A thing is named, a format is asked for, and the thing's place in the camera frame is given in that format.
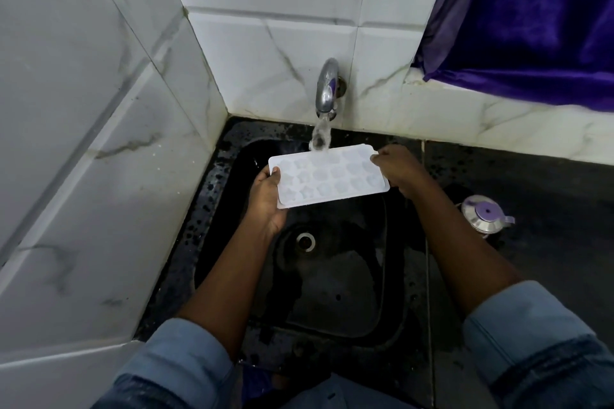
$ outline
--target hand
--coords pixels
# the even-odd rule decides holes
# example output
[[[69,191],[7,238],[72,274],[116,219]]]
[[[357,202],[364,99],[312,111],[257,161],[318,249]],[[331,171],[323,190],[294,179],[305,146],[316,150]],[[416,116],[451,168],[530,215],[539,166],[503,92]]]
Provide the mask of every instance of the hand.
[[[281,171],[276,166],[269,173],[268,165],[262,169],[249,191],[248,211],[246,219],[263,224],[267,234],[274,236],[281,231],[286,223],[287,209],[278,209],[279,198],[277,185],[281,179]]]
[[[371,161],[380,167],[391,186],[398,186],[401,194],[411,198],[416,186],[430,179],[429,174],[409,149],[400,144],[389,144],[381,148]]]

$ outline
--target sink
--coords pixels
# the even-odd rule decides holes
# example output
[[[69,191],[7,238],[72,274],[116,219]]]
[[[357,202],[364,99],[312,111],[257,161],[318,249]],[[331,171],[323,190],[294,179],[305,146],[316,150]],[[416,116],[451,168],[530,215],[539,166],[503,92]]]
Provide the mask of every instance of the sink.
[[[245,213],[249,189],[269,157],[306,142],[259,140],[237,155],[202,244],[198,286]],[[258,283],[250,323],[375,346],[402,325],[403,210],[396,190],[289,209]]]

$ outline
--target ice cube tray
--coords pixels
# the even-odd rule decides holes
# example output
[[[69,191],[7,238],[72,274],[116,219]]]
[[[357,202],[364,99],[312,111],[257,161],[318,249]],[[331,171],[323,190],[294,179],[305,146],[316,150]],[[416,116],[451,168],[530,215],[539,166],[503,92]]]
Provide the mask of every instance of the ice cube tray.
[[[374,165],[368,144],[312,150],[269,158],[281,170],[280,209],[386,192],[388,180]]]

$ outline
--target chrome faucet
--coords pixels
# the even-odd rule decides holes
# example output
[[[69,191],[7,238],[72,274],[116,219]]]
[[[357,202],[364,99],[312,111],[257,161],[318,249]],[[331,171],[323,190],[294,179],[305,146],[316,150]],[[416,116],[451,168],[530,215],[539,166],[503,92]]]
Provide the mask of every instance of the chrome faucet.
[[[338,96],[339,87],[339,62],[334,58],[329,58],[324,63],[318,78],[318,89],[316,91],[316,113],[318,117],[327,114],[329,120],[335,118],[337,115],[335,99]]]

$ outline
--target sink drain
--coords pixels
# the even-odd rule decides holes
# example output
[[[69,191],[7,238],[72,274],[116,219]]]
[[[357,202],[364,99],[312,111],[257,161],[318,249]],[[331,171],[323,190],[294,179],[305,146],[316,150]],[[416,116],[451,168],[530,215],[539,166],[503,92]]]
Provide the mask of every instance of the sink drain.
[[[303,252],[311,252],[316,247],[316,239],[311,233],[301,233],[296,237],[296,246]]]

